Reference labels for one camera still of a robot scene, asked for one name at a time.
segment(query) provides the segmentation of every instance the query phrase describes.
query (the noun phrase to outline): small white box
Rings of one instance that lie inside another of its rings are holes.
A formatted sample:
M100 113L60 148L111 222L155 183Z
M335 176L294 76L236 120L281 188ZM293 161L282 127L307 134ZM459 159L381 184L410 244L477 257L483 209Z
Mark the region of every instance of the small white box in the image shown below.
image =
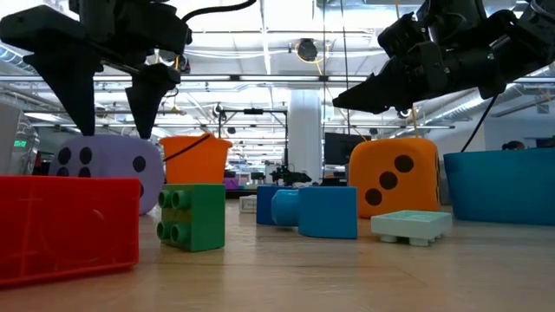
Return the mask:
M431 211L399 211L372 217L372 233L383 242L394 243L408 237L413 246L428 246L453 227L450 213Z
M257 213L257 196L243 196L239 198L239 212Z

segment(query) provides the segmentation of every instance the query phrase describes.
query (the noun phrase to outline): desk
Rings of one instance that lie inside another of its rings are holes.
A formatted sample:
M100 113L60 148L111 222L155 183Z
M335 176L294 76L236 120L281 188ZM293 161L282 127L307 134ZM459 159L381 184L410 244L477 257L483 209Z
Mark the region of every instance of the desk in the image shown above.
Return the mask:
M358 240L301 237L227 206L227 246L160 246L140 219L132 272L0 290L3 312L473 312L555 306L555 229L458 223L429 248L385 244L361 220Z

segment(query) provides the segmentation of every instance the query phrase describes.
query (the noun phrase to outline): orange bucket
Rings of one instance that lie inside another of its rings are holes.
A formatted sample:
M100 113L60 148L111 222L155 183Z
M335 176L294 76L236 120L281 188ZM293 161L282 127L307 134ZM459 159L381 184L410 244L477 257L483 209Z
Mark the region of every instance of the orange bucket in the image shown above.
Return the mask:
M164 147L168 184L221 184L227 150L233 144L211 133L160 140Z

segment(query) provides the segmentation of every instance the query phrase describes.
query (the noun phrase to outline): bucket handle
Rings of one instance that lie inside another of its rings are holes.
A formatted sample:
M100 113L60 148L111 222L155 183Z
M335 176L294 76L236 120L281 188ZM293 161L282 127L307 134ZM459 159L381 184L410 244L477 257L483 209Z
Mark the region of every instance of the bucket handle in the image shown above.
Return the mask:
M174 158L180 156L182 153L186 153L186 152L192 150L192 149L193 149L194 147L196 147L198 144L200 144L200 143L202 143L202 142L204 142L204 141L206 141L206 140L208 140L208 139L210 139L210 134L209 134L209 133L206 133L206 134L204 134L203 136L201 136L197 141L195 141L194 143L192 143L190 146L185 147L184 149L180 150L179 152L175 153L175 154L172 155L172 156L166 157L166 158L164 159L164 161L167 162L168 160L174 159Z

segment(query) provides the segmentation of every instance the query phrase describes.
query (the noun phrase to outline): purple object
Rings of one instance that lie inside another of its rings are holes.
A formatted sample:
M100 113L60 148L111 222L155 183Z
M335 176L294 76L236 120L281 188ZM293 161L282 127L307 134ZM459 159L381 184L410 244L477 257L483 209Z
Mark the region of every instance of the purple object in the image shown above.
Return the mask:
M49 175L83 178L137 178L140 214L151 211L164 185L160 151L138 138L100 134L63 143L52 160Z
M224 178L226 190L237 190L239 188L239 178Z

